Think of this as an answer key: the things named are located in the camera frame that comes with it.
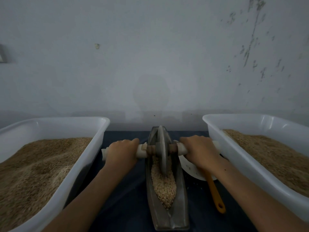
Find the white plastic tub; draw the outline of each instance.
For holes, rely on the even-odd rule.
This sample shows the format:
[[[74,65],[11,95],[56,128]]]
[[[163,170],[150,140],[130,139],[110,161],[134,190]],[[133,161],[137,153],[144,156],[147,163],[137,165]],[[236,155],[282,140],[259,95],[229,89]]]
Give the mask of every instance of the white plastic tub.
[[[203,120],[208,124],[209,136],[219,142],[222,154],[241,173],[309,222],[309,198],[284,185],[222,132],[223,129],[234,129],[248,135],[265,135],[309,156],[308,127],[262,114],[210,114],[203,116]]]
[[[109,119],[104,117],[36,118],[0,129],[0,162],[23,145],[37,140],[93,137],[49,202],[35,216],[11,231],[41,231],[60,213],[76,177],[82,168],[93,162],[100,150],[109,123]]]

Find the pile of grain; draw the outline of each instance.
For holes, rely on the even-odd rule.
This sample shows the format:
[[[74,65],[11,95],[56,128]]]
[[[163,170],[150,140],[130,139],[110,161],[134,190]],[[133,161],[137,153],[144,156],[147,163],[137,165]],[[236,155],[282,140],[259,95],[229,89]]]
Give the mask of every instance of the pile of grain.
[[[21,225],[45,206],[91,139],[39,140],[0,164],[0,231]]]
[[[246,152],[283,184],[309,197],[309,158],[262,135],[245,135],[225,130]]]
[[[168,157],[168,174],[164,176],[160,171],[159,159],[153,156],[153,165],[151,168],[151,179],[154,191],[159,200],[166,209],[172,206],[176,196],[176,182],[172,172],[171,157]]]

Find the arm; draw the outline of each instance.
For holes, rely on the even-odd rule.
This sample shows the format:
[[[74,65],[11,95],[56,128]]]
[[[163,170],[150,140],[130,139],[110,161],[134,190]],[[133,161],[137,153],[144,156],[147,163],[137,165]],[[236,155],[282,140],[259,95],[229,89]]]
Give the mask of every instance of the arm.
[[[259,232],[309,231],[304,221],[218,155],[210,138],[193,136],[181,138],[180,141],[189,151],[185,157],[197,167],[208,170],[218,178]]]
[[[43,232],[87,231],[106,199],[135,166],[138,139],[112,143],[104,167],[91,183],[54,218]]]

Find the orange brush handle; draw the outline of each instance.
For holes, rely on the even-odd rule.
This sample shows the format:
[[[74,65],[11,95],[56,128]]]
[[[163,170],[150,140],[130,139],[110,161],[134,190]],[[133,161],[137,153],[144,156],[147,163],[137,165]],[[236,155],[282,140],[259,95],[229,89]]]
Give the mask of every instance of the orange brush handle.
[[[207,180],[207,183],[209,185],[209,189],[211,190],[211,195],[213,197],[213,200],[214,200],[214,204],[217,208],[217,210],[224,214],[226,212],[226,209],[225,209],[225,205],[221,199],[221,196],[216,188],[216,185],[214,184],[214,181],[211,177],[211,174],[207,171],[207,170],[203,170],[203,169],[199,169],[199,171],[201,173],[203,173],[203,176],[206,178]]]

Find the dark blue tablecloth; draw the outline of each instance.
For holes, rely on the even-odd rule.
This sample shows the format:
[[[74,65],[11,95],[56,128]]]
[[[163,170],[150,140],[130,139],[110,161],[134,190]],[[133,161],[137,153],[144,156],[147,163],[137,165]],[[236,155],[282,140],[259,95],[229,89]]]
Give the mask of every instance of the dark blue tablecloth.
[[[169,131],[172,140],[193,135],[209,136],[204,131]],[[140,143],[148,139],[148,131],[107,131],[102,148],[118,140],[139,138]],[[78,193],[80,193],[104,166],[99,152]],[[207,182],[200,181],[183,171],[189,205],[189,231],[256,231],[241,207],[216,180],[216,187],[226,206],[226,214],[220,214],[214,205]],[[134,169],[121,181],[110,195],[93,222],[90,231],[155,231],[148,207],[145,163],[139,160]]]

